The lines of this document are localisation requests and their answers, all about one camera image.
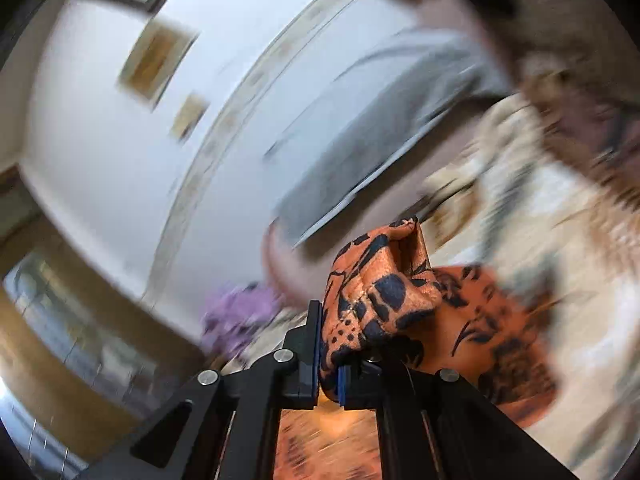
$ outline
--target black metal bracket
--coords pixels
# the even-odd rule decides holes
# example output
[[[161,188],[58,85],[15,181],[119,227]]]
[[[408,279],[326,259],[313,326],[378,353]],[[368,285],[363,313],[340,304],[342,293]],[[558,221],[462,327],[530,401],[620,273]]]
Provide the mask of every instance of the black metal bracket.
[[[318,402],[321,319],[313,301],[284,349],[228,376],[201,372],[78,479],[272,478],[281,410]],[[454,370],[409,370],[379,348],[340,367],[338,390],[345,409],[376,410],[385,480],[575,480]],[[26,480],[23,465],[10,480]]]

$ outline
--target white wall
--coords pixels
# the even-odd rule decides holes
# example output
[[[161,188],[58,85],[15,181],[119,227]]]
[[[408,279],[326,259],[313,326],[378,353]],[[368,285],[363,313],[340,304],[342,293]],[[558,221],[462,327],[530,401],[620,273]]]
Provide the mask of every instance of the white wall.
[[[0,71],[0,173],[18,161],[33,78],[65,1],[47,0],[40,7]]]
[[[200,35],[153,111],[116,84],[148,16],[101,0],[71,0],[60,15],[35,79],[22,175],[73,247],[134,300],[145,293],[172,205],[220,110],[311,1],[169,0],[159,16]],[[210,291],[262,278],[260,244],[281,194],[268,189],[264,153],[364,51],[414,24],[413,13],[390,0],[354,0],[320,27],[202,184],[170,273],[142,306],[197,340]],[[169,129],[193,91],[211,106],[180,144]]]
[[[214,118],[311,1],[169,0],[159,17],[200,36],[154,111],[116,85],[148,16],[101,0],[71,0],[60,16],[33,88],[22,174],[76,250],[133,299]],[[193,91],[211,106],[179,144],[169,129]]]
[[[181,332],[200,332],[202,305],[225,283],[261,280],[262,237],[283,189],[302,177],[294,161],[276,183],[264,155],[284,130],[345,69],[375,44],[416,24],[390,0],[355,0],[296,56],[263,97],[225,155],[196,209],[153,313]]]

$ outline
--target wooden surface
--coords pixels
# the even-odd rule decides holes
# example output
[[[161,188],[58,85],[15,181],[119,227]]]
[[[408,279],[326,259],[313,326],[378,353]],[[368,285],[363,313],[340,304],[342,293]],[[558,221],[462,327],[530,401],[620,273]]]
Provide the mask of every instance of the wooden surface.
[[[65,286],[78,294],[108,330],[185,377],[200,370],[204,358],[197,347],[115,292],[75,256],[44,217],[31,221],[0,244],[0,276],[34,248],[46,255]],[[55,357],[31,331],[1,286],[0,377],[39,424],[88,462],[138,423]]]
[[[382,480],[375,412],[345,412],[322,393],[312,411],[283,410],[273,478]]]

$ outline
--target screw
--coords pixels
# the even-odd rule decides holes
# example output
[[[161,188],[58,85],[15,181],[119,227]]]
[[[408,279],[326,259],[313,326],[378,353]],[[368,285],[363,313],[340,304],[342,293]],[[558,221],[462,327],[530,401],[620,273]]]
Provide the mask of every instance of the screw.
[[[451,368],[443,368],[440,370],[440,378],[447,383],[455,383],[460,378],[460,374]]]
[[[293,352],[287,348],[283,348],[281,350],[278,350],[273,355],[273,358],[276,359],[276,361],[279,363],[286,363],[293,359]]]
[[[209,386],[218,380],[218,372],[215,370],[204,370],[198,374],[198,382],[202,386]]]

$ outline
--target orange patterned fabric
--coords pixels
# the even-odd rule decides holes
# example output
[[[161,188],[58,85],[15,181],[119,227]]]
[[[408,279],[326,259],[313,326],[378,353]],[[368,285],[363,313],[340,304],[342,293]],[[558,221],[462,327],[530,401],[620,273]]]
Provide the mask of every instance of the orange patterned fabric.
[[[453,368],[521,426],[537,420],[556,381],[532,317],[478,265],[431,268],[417,219],[347,244],[324,297],[320,378],[336,399],[337,368],[384,345],[411,368]]]

